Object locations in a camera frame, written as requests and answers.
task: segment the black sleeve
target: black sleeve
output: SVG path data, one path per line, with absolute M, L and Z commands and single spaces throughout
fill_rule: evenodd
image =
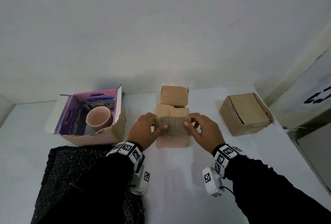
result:
M 132 174 L 133 163 L 125 155 L 99 159 L 38 223 L 122 223 L 124 194 Z
M 330 211 L 261 160 L 237 155 L 230 159 L 225 176 L 233 181 L 236 203 L 250 223 L 331 220 Z

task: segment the small cardboard box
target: small cardboard box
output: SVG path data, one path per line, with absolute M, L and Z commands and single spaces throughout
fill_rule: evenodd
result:
M 97 106 L 106 106 L 113 114 L 113 124 L 91 132 L 86 116 Z M 118 89 L 62 95 L 56 102 L 45 127 L 46 132 L 58 134 L 74 145 L 105 145 L 123 141 L 126 110 L 122 103 L 122 85 Z
M 188 92 L 189 88 L 178 86 L 162 86 L 160 94 L 160 104 L 156 105 L 156 126 L 158 125 L 160 117 L 166 117 L 171 120 L 171 124 L 174 124 L 174 129 L 182 129 L 184 127 L 182 120 L 173 120 L 174 117 L 187 118 L 189 109 L 185 106 L 188 104 Z M 156 146 L 162 147 L 188 147 L 190 136 L 187 135 L 187 131 L 183 131 L 183 134 L 175 135 L 163 135 L 157 138 Z
M 188 91 L 189 89 L 186 87 L 163 85 L 160 94 L 160 104 L 185 107 L 188 104 Z
M 219 111 L 233 136 L 257 133 L 274 122 L 255 93 L 227 96 Z

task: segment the wire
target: wire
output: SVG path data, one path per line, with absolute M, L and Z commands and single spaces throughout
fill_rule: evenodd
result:
M 219 187 L 219 188 L 220 189 L 226 188 L 226 189 L 228 189 L 234 195 L 234 193 L 229 188 L 227 188 L 227 187 Z

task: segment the person's right arm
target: person's right arm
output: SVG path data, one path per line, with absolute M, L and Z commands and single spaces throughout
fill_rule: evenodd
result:
M 202 148 L 214 156 L 225 145 L 217 123 L 199 113 L 189 116 L 196 123 L 193 126 L 185 122 L 188 131 Z M 199 125 L 201 133 L 196 130 Z M 305 222 L 320 219 L 325 222 L 331 219 L 331 212 L 261 160 L 237 155 L 230 159 L 225 177 L 232 180 L 236 203 L 250 223 L 268 222 L 268 219 L 272 222 L 287 222 L 290 219 Z

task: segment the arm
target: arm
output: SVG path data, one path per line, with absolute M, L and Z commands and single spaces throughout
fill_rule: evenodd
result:
M 157 137 L 165 133 L 167 125 L 151 132 L 155 115 L 139 117 L 131 128 L 127 140 L 146 150 Z M 122 223 L 122 204 L 133 174 L 133 163 L 119 153 L 99 159 L 47 214 L 35 223 Z
M 193 126 L 185 122 L 188 131 L 202 148 L 214 156 L 218 148 L 225 145 L 218 125 L 199 113 L 189 116 L 196 123 Z M 196 130 L 199 125 L 201 133 Z M 225 176 L 233 181 L 236 203 L 251 223 L 265 222 L 266 216 L 280 222 L 331 218 L 331 212 L 260 160 L 237 155 L 230 159 Z

